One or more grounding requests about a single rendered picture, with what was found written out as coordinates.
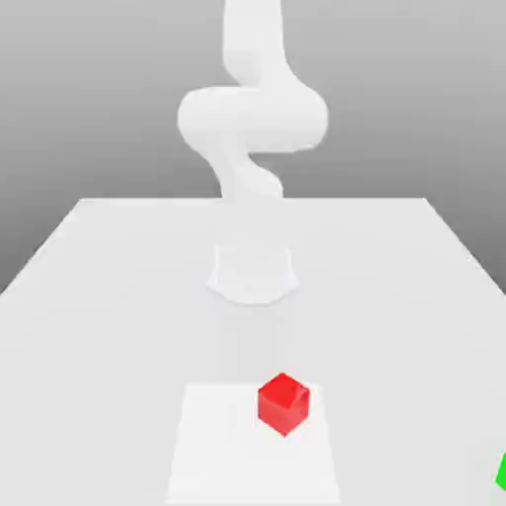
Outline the small red cube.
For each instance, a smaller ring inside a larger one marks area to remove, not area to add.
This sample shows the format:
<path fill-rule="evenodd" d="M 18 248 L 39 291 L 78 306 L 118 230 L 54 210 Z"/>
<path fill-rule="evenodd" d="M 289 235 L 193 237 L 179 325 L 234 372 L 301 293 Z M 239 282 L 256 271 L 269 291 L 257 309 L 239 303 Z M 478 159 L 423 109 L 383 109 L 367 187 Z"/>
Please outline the small red cube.
<path fill-rule="evenodd" d="M 286 437 L 307 419 L 309 403 L 310 389 L 279 373 L 258 389 L 258 418 Z"/>

